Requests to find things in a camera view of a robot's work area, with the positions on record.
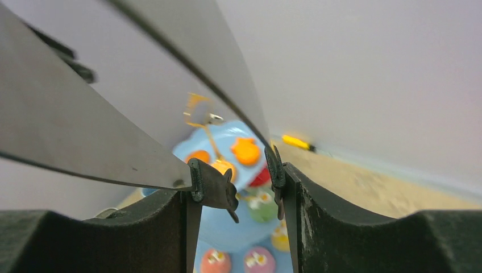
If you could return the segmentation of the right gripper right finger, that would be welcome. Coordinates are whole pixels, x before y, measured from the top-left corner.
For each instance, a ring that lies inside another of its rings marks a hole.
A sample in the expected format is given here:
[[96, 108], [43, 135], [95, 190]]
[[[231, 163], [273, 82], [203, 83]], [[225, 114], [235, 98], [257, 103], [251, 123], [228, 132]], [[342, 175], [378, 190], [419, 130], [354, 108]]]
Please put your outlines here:
[[480, 272], [481, 211], [396, 219], [361, 208], [284, 164], [294, 272]]

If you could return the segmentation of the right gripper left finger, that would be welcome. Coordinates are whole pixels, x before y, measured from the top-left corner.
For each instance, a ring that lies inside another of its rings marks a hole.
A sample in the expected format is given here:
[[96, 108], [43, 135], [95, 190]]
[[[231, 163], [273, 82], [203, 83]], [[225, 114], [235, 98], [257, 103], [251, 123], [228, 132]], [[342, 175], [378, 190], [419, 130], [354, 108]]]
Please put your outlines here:
[[192, 272], [201, 205], [157, 191], [107, 218], [1, 212], [2, 272]]

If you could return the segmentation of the yellow small cake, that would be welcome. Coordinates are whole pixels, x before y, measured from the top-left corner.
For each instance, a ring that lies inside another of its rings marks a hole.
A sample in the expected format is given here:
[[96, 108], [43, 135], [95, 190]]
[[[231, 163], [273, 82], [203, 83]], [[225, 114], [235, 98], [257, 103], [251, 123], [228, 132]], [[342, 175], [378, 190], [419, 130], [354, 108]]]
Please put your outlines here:
[[285, 220], [281, 220], [279, 225], [272, 232], [271, 243], [272, 246], [280, 252], [290, 252], [289, 238]]

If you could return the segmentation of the blue three-tier cake stand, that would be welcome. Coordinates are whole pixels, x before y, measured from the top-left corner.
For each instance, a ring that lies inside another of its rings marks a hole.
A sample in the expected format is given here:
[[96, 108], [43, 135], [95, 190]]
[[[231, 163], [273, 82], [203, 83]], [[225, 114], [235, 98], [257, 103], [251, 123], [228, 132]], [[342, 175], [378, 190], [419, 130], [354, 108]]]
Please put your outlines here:
[[[239, 202], [236, 215], [239, 222], [234, 222], [222, 209], [204, 207], [201, 214], [200, 229], [194, 261], [194, 272], [200, 272], [201, 259], [208, 249], [216, 249], [229, 254], [232, 263], [231, 272], [244, 272], [243, 258], [246, 252], [256, 246], [265, 247], [276, 261], [275, 272], [292, 272], [290, 252], [276, 250], [271, 243], [271, 234], [279, 225], [275, 218], [266, 223], [255, 222], [249, 212], [246, 197], [259, 190], [271, 190], [271, 182], [265, 186], [250, 188], [249, 184], [257, 174], [267, 166], [265, 146], [247, 125], [238, 120], [225, 121], [214, 113], [213, 101], [199, 94], [190, 94], [184, 121], [193, 128], [193, 132], [173, 148], [173, 154], [183, 160], [195, 150], [206, 150], [211, 156], [211, 163], [217, 159], [231, 162], [237, 169], [235, 187]], [[254, 138], [260, 148], [260, 161], [253, 166], [241, 165], [230, 148], [236, 138]]]

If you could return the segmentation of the green frosted cake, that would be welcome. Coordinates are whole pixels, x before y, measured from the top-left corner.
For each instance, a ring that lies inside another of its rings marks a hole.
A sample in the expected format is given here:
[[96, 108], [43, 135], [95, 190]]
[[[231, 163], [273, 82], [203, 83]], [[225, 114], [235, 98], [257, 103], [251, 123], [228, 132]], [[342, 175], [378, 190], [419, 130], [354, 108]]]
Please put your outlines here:
[[246, 197], [248, 212], [255, 222], [266, 223], [277, 218], [278, 206], [271, 190], [259, 190]]

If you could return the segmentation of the small purple cake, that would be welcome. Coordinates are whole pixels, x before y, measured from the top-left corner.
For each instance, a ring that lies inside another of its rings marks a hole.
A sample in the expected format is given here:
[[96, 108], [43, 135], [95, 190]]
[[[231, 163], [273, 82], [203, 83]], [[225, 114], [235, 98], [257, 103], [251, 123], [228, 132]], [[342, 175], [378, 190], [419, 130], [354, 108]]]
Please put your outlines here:
[[265, 247], [256, 246], [249, 249], [243, 258], [244, 272], [274, 273], [276, 261], [271, 252]]

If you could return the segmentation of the red round cake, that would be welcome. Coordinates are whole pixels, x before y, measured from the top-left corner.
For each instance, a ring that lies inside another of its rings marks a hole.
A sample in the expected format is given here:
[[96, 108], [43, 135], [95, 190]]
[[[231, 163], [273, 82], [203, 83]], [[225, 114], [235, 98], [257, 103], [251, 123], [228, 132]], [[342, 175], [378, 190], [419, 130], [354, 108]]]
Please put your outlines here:
[[268, 170], [268, 167], [265, 166], [257, 176], [251, 181], [249, 184], [250, 188], [257, 188], [265, 186], [267, 183], [271, 182], [271, 176]]

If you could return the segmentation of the orange disc sweet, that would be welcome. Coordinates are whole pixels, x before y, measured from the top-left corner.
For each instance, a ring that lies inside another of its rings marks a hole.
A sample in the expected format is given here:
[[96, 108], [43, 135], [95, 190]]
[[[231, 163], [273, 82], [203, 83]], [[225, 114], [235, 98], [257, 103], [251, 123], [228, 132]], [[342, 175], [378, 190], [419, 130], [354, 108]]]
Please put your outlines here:
[[199, 159], [200, 161], [205, 163], [211, 163], [211, 156], [206, 150], [195, 150], [191, 152], [189, 155], [187, 155], [184, 161], [188, 163], [189, 160], [193, 158]]

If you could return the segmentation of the black serving tongs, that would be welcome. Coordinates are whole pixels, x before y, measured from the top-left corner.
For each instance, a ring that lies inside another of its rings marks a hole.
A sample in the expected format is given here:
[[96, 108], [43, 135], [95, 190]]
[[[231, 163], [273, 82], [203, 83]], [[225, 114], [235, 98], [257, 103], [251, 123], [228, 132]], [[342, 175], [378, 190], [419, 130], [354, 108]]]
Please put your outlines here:
[[[188, 93], [211, 92], [167, 51], [103, 1], [2, 1], [32, 26], [72, 48], [95, 71], [93, 88], [164, 147], [190, 132]], [[131, 188], [1, 160], [2, 210], [54, 210], [79, 219], [116, 206]]]

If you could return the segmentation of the pink sprinkled cake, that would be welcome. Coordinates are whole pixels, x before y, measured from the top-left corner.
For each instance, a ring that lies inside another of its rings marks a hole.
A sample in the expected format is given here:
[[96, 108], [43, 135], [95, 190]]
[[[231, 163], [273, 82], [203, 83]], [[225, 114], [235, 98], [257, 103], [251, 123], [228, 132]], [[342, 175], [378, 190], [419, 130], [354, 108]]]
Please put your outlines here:
[[229, 273], [231, 269], [231, 258], [226, 252], [208, 249], [202, 256], [200, 273]]

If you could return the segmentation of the orange round cookie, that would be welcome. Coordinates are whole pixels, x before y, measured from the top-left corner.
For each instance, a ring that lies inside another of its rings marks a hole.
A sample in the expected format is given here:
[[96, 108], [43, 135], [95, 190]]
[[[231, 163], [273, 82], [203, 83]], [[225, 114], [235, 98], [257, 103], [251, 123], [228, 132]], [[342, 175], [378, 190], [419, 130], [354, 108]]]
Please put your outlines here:
[[229, 169], [232, 172], [231, 182], [234, 184], [237, 177], [236, 167], [229, 161], [217, 159], [211, 163], [211, 166], [224, 175]]

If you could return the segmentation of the orange flower cookie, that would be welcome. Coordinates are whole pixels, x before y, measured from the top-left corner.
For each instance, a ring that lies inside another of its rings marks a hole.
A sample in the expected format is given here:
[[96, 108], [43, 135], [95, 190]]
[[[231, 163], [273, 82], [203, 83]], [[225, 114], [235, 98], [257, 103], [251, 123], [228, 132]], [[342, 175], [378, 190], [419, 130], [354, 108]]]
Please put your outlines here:
[[230, 150], [241, 165], [253, 166], [260, 161], [261, 151], [254, 138], [236, 138]]

